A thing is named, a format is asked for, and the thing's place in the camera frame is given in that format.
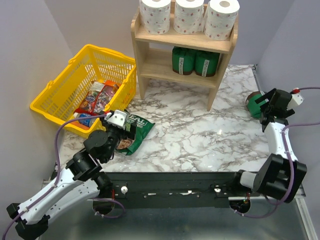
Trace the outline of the green roll brown end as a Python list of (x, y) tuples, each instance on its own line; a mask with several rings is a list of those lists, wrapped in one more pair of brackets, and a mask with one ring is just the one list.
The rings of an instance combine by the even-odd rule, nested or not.
[(202, 77), (213, 77), (216, 74), (220, 53), (198, 50), (195, 55), (194, 71)]

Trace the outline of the floral paper towel roll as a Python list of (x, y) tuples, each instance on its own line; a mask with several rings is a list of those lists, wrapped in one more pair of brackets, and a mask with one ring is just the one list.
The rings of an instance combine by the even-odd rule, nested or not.
[(205, 12), (204, 34), (212, 41), (228, 39), (239, 10), (237, 0), (210, 0)]
[(204, 29), (204, 0), (176, 0), (173, 28), (178, 34), (192, 35)]
[(140, 17), (145, 31), (151, 35), (163, 35), (170, 29), (170, 0), (140, 0)]

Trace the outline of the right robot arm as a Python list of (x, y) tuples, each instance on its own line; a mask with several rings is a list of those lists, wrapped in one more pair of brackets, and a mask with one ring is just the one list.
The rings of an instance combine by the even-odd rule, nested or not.
[(290, 203), (306, 173), (307, 166), (298, 161), (291, 147), (288, 117), (304, 99), (298, 88), (287, 92), (272, 89), (255, 100), (261, 111), (260, 124), (268, 142), (269, 157), (256, 173), (240, 170), (230, 183), (230, 191), (241, 196), (248, 189)]

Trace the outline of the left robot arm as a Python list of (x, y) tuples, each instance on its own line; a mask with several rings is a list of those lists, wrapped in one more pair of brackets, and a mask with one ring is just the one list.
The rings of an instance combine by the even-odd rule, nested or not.
[(137, 122), (128, 122), (126, 113), (99, 115), (104, 130), (94, 130), (84, 141), (84, 148), (70, 159), (65, 168), (57, 165), (57, 176), (36, 195), (22, 203), (12, 203), (6, 210), (17, 234), (24, 240), (35, 240), (63, 211), (85, 200), (109, 202), (123, 208), (115, 200), (113, 183), (102, 171), (102, 164), (114, 157), (125, 139), (136, 136)]

